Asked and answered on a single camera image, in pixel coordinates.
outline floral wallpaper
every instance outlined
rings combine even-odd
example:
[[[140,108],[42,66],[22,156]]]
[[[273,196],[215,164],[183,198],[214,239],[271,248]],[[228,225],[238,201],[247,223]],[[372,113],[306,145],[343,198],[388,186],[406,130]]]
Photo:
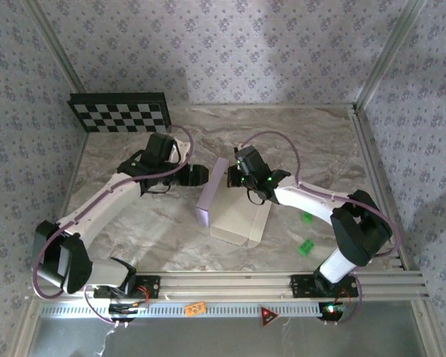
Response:
[[[429,1],[366,109],[446,338],[446,0]]]
[[[30,285],[33,232],[63,203],[85,139],[70,87],[18,1],[0,1],[0,356]]]
[[[355,102],[405,0],[40,2],[88,91]]]

